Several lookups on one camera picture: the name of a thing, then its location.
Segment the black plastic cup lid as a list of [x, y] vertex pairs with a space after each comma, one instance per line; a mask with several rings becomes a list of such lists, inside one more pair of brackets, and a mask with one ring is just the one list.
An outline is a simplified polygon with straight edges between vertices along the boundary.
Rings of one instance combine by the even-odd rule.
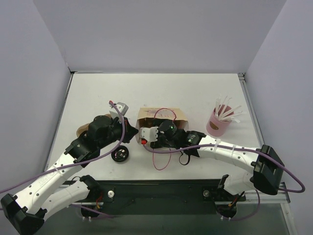
[[122, 163], [129, 157], [129, 150], [126, 146], [120, 145], [111, 153], [111, 158], [117, 162]]

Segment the pink paper gift bag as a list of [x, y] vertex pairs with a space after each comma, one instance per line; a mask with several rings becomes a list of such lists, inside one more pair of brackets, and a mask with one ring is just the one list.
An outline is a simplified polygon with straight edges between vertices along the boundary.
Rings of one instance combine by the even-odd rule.
[[[188, 127], [189, 123], [184, 114], [184, 112], [179, 108], [151, 108], [151, 107], [141, 107], [139, 109], [137, 119], [136, 119], [136, 129], [140, 130], [141, 127], [154, 127], [158, 128], [162, 124], [175, 124], [176, 127], [181, 131], [181, 136], [184, 136], [184, 133]], [[146, 146], [150, 149], [150, 142], [142, 144], [139, 138], [139, 132], [135, 136], [138, 144]], [[174, 150], [174, 148], [162, 147], [153, 150]]]

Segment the brown cardboard cup carrier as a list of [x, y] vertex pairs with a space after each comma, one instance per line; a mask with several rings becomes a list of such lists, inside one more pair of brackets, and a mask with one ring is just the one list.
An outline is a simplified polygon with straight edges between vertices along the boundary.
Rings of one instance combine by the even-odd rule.
[[89, 123], [86, 123], [80, 126], [76, 131], [76, 137], [79, 137], [84, 131], [87, 131], [89, 128]]

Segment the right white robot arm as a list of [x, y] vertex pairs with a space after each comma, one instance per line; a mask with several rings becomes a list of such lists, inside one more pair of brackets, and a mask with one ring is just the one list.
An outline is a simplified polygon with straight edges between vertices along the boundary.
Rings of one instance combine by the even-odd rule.
[[152, 149], [176, 149], [188, 157], [212, 158], [244, 170], [237, 175], [222, 177], [217, 195], [223, 200], [254, 189], [268, 195], [278, 193], [284, 164], [268, 145], [248, 148], [230, 144], [198, 131], [179, 129], [171, 120], [163, 121], [160, 126], [144, 128], [141, 134]]

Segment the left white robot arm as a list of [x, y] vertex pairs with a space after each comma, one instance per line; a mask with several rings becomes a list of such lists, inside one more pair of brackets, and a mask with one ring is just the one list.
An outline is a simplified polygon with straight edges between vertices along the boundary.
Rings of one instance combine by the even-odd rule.
[[99, 157], [100, 150], [111, 143], [129, 143], [138, 133], [128, 119], [97, 116], [93, 122], [78, 128], [75, 139], [47, 172], [16, 194], [1, 199], [5, 217], [21, 235], [33, 235], [44, 222], [71, 203], [96, 200], [102, 190], [90, 175], [82, 176], [69, 187], [58, 191], [73, 174], [87, 166], [87, 161]]

